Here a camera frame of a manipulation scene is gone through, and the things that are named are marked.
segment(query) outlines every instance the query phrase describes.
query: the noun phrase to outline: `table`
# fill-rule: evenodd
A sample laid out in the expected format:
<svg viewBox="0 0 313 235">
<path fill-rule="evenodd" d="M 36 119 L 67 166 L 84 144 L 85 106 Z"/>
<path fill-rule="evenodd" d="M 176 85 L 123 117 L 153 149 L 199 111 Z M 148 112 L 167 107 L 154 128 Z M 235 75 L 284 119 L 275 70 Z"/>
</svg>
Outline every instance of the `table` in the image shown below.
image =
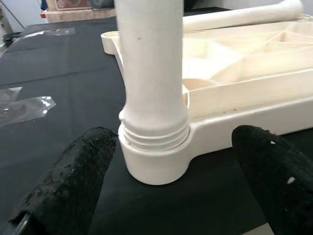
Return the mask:
<svg viewBox="0 0 313 235">
<path fill-rule="evenodd" d="M 115 18 L 33 25 L 23 34 L 73 27 L 73 35 L 15 42 L 0 59 L 0 89 L 23 86 L 19 100 L 49 95 L 57 104 L 44 118 L 0 128 L 0 233 L 69 143 L 95 126 L 118 129 L 125 88 L 100 38 L 117 30 Z M 286 135 L 307 155 L 312 137 L 313 129 Z M 128 173 L 118 144 L 89 234 L 238 235 L 265 222 L 232 149 L 195 158 L 174 183 L 149 186 Z"/>
</svg>

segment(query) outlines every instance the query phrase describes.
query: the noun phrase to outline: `white wall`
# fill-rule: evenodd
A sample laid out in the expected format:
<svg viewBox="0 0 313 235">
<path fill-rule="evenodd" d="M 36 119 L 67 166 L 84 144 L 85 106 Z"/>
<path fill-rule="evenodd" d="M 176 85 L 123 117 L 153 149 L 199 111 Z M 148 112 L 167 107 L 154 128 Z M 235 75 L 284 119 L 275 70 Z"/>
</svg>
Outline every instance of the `white wall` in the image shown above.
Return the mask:
<svg viewBox="0 0 313 235">
<path fill-rule="evenodd" d="M 256 6 L 276 4 L 282 0 L 200 0 L 197 7 L 222 7 L 227 9 L 242 9 Z M 304 13 L 313 15 L 313 0 L 301 0 L 304 6 Z"/>
<path fill-rule="evenodd" d="M 14 32 L 21 32 L 28 25 L 46 23 L 46 20 L 40 16 L 41 9 L 38 0 L 2 0 L 2 2 L 9 9 L 8 11 L 5 7 L 2 7 Z"/>
</svg>

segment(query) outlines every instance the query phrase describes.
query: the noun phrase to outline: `black tablecloth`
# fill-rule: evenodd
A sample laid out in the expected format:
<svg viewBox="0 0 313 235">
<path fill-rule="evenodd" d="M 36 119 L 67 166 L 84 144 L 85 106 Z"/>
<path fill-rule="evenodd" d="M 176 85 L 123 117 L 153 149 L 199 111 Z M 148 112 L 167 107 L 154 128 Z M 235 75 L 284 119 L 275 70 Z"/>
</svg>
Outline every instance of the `black tablecloth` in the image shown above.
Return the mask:
<svg viewBox="0 0 313 235">
<path fill-rule="evenodd" d="M 33 25 L 24 34 L 72 27 L 73 35 L 17 41 L 0 59 L 0 89 L 23 86 L 19 100 L 49 95 L 57 104 L 44 118 L 0 128 L 0 233 L 69 143 L 91 127 L 118 129 L 125 88 L 100 38 L 116 31 L 115 18 Z M 310 155 L 312 136 L 287 138 Z M 231 149 L 197 157 L 181 179 L 155 187 L 131 177 L 118 145 L 89 234 L 238 235 L 265 222 Z"/>
</svg>

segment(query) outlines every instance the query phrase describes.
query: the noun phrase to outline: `cardboard box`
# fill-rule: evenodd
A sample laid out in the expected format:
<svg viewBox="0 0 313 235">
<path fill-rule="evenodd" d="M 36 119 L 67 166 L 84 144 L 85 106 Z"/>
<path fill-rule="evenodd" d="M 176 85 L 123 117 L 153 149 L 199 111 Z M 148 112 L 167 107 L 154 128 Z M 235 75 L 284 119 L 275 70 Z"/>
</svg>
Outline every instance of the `cardboard box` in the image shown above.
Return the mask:
<svg viewBox="0 0 313 235">
<path fill-rule="evenodd" d="M 91 8 L 91 0 L 55 0 L 57 10 L 82 10 Z"/>
</svg>

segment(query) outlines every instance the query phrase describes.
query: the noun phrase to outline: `white plastic pipe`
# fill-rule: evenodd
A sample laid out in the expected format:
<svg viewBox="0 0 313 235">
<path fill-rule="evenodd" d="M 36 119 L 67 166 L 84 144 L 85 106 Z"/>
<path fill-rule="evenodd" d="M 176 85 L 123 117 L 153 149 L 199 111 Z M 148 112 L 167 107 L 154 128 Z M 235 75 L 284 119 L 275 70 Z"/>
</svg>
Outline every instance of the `white plastic pipe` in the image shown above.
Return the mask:
<svg viewBox="0 0 313 235">
<path fill-rule="evenodd" d="M 187 16 L 183 18 L 183 31 L 295 21 L 302 12 L 300 0 L 284 0 L 275 5 Z"/>
<path fill-rule="evenodd" d="M 126 104 L 123 135 L 135 149 L 173 149 L 188 136 L 182 100 L 182 0 L 116 0 Z"/>
</svg>

